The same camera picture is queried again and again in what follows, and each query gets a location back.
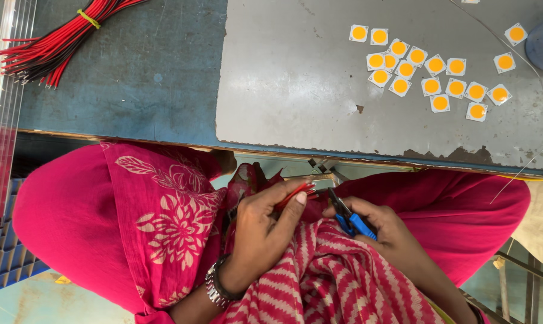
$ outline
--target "bundle of red and black wires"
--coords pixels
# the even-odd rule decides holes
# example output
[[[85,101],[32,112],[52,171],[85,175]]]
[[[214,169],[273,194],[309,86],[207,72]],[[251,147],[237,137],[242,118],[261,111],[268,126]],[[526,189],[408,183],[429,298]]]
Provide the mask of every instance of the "bundle of red and black wires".
[[[127,7],[149,0],[92,0],[76,17],[43,37],[3,39],[25,41],[23,45],[3,49],[3,74],[17,78],[22,84],[40,80],[46,86],[59,84],[59,78],[76,50],[104,20]]]

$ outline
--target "yellow rubber band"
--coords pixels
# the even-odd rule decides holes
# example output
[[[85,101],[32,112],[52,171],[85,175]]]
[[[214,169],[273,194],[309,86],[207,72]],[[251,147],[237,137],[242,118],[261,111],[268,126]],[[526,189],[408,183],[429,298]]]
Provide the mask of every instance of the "yellow rubber band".
[[[95,26],[95,29],[99,29],[101,27],[100,24],[97,23],[97,21],[95,21],[95,19],[92,19],[92,18],[89,18],[88,15],[85,14],[85,12],[81,9],[78,9],[77,10],[77,13],[79,13],[81,15],[81,17],[85,18],[87,21],[89,21],[90,23],[92,23],[92,25]]]

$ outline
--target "finger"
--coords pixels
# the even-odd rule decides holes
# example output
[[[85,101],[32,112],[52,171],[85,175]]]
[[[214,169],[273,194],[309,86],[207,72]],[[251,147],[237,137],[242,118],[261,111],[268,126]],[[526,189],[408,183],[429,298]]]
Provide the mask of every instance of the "finger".
[[[285,206],[285,209],[281,213],[277,224],[275,224],[275,227],[269,234],[269,238],[273,244],[279,244],[285,249],[285,246],[289,244],[289,241],[293,237],[293,232],[296,230],[297,223],[300,221],[306,204],[307,195],[305,193],[298,193],[290,199],[288,205]]]
[[[299,178],[276,183],[271,188],[253,195],[253,202],[260,206],[273,207],[304,183],[311,183],[311,179]]]
[[[376,249],[377,253],[381,254],[381,249],[383,247],[383,245],[381,245],[381,243],[378,243],[376,240],[368,237],[368,236],[365,236],[365,235],[355,235],[353,237],[354,240],[356,241],[360,241],[360,242],[364,242],[365,244],[369,245],[370,247],[373,247],[374,249]]]
[[[382,207],[354,196],[349,196],[347,198],[343,198],[342,200],[349,210],[360,216],[366,217],[369,223],[375,226],[377,230],[379,230],[385,222],[386,213],[383,212]],[[333,218],[335,217],[335,214],[336,211],[333,205],[323,211],[323,217]]]

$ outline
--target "silver metal watch band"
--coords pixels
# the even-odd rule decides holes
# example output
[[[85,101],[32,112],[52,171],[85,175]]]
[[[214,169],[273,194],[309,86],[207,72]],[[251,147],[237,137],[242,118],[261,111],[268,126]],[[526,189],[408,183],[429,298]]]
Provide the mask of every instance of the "silver metal watch band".
[[[226,256],[217,260],[205,275],[205,288],[207,290],[207,296],[214,304],[222,308],[227,307],[232,302],[232,300],[220,295],[219,292],[217,292],[216,286],[213,281],[214,276],[216,275],[216,268],[219,268],[219,266],[224,263],[225,259]]]
[[[211,274],[209,274],[208,277],[207,277],[207,281],[205,283],[205,287],[206,287],[206,290],[207,290],[207,296],[217,306],[219,306],[221,308],[226,308],[232,301],[225,298],[225,297],[223,297],[223,296],[221,296],[217,292],[216,287],[213,285],[213,275],[214,275],[213,272]]]

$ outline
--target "hand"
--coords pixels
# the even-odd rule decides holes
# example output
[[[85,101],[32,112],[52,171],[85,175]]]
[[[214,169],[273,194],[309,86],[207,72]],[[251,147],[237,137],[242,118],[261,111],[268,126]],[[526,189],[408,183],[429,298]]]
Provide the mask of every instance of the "hand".
[[[343,202],[377,229],[377,241],[364,235],[356,235],[353,239],[372,246],[416,287],[421,289],[425,286],[430,271],[441,271],[390,207],[376,206],[353,196],[344,198]],[[333,218],[334,207],[327,208],[323,216]]]
[[[245,291],[271,269],[288,247],[307,203],[307,195],[291,198],[277,220],[274,206],[309,179],[289,180],[243,199],[237,208],[233,253],[220,267],[219,282],[231,293]]]

